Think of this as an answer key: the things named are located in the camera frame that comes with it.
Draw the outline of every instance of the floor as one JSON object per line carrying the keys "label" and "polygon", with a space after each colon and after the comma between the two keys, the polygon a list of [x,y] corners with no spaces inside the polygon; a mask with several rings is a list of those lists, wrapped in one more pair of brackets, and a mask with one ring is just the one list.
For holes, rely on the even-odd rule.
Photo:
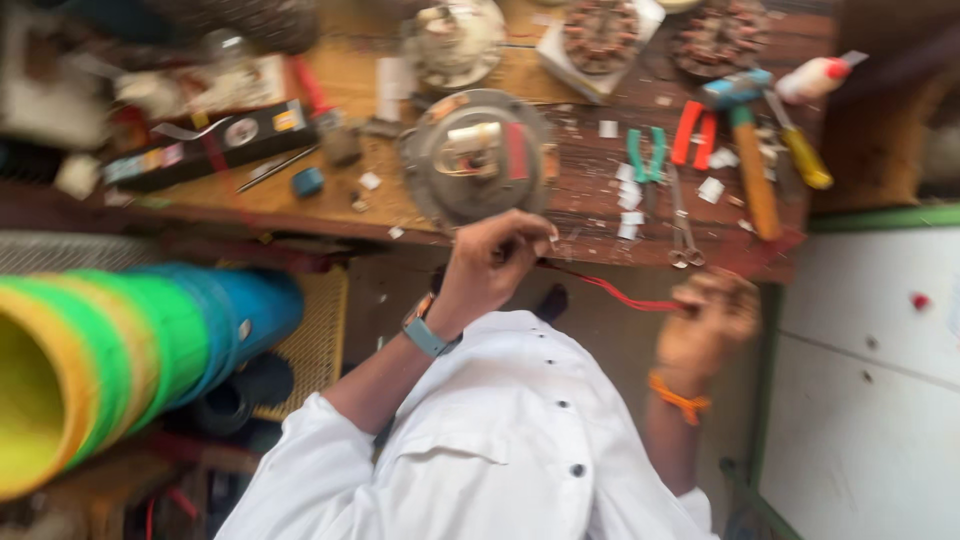
{"label": "floor", "polygon": [[[349,269],[345,365],[372,354],[429,285],[434,268],[446,262],[446,249],[402,245],[391,253],[356,260]],[[623,268],[571,263],[570,269],[613,283],[638,300],[667,300],[670,287],[688,273],[650,268]],[[536,269],[520,285],[505,309],[535,306],[550,285],[562,282],[570,306],[555,327],[589,350],[620,391],[634,419],[642,417],[647,370],[654,362],[657,334],[664,315],[629,309],[595,285],[553,270]],[[713,506],[714,531],[720,532],[734,510],[731,488],[717,463],[723,456],[746,463],[751,454],[759,372],[756,343],[718,376],[713,410],[704,421],[698,475]]]}

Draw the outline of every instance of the plastic bucket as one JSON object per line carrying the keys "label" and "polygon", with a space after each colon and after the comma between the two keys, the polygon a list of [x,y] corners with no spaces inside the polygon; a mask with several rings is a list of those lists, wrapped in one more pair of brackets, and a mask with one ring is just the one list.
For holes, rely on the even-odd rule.
{"label": "plastic bucket", "polygon": [[237,364],[230,371],[267,351],[300,325],[303,293],[289,275],[271,270],[200,271],[223,288],[229,309],[239,321]]}
{"label": "plastic bucket", "polygon": [[30,278],[2,278],[0,286],[28,294],[45,304],[74,329],[94,359],[95,371],[88,382],[97,390],[92,402],[96,414],[93,426],[81,447],[67,463],[79,463],[91,455],[120,425],[130,400],[131,373],[127,351],[109,320],[90,307],[82,297],[47,282]]}
{"label": "plastic bucket", "polygon": [[184,406],[199,398],[214,388],[217,376],[230,365],[236,362],[238,338],[235,323],[229,319],[229,314],[222,308],[222,302],[211,302],[211,295],[218,293],[219,285],[212,282],[208,276],[196,271],[196,267],[184,263],[156,264],[135,268],[132,272],[156,274],[175,282],[186,291],[197,303],[206,323],[209,335],[210,350],[207,356],[204,374],[197,383],[178,399],[167,405],[168,409]]}
{"label": "plastic bucket", "polygon": [[165,278],[96,270],[73,270],[67,275],[129,294],[157,338],[160,376],[153,400],[131,427],[131,431],[139,430],[196,384],[203,374],[208,341],[204,319],[190,297]]}
{"label": "plastic bucket", "polygon": [[101,449],[117,441],[136,422],[156,394],[159,370],[159,349],[156,338],[143,319],[140,310],[124,295],[115,290],[86,282],[76,276],[36,274],[37,279],[84,297],[92,307],[100,310],[116,329],[127,349],[131,371],[130,402],[120,425],[107,437]]}
{"label": "plastic bucket", "polygon": [[48,306],[0,285],[0,501],[62,470],[97,414],[93,352]]}

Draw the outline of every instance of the white bottle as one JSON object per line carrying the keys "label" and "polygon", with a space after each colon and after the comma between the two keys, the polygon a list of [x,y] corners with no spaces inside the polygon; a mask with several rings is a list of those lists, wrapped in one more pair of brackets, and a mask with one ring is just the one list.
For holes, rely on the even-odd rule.
{"label": "white bottle", "polygon": [[809,103],[823,97],[847,80],[853,67],[867,55],[850,51],[840,58],[815,58],[777,81],[777,95],[791,105]]}

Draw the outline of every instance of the smartwatch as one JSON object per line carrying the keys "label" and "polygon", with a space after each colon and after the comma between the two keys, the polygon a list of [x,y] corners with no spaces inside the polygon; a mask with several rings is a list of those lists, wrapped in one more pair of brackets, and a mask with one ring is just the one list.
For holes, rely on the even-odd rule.
{"label": "smartwatch", "polygon": [[426,327],[423,318],[426,317],[426,312],[430,310],[430,307],[433,306],[433,302],[436,299],[437,296],[432,292],[426,293],[426,296],[421,298],[414,308],[407,313],[407,316],[403,318],[404,333],[410,337],[411,341],[420,347],[421,351],[424,351],[431,358],[436,358],[437,356],[445,355],[453,351],[464,339],[464,334],[460,332],[460,335],[458,335],[456,339],[447,343],[434,335],[433,332]]}

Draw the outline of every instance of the yellow screwdriver handle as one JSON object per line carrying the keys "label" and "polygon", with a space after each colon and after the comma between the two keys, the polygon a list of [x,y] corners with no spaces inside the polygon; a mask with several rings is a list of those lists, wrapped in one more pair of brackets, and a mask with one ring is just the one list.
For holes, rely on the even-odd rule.
{"label": "yellow screwdriver handle", "polygon": [[833,177],[827,171],[817,151],[806,141],[804,134],[796,127],[783,128],[780,131],[783,143],[790,149],[797,170],[804,182],[814,189],[828,189],[833,185]]}

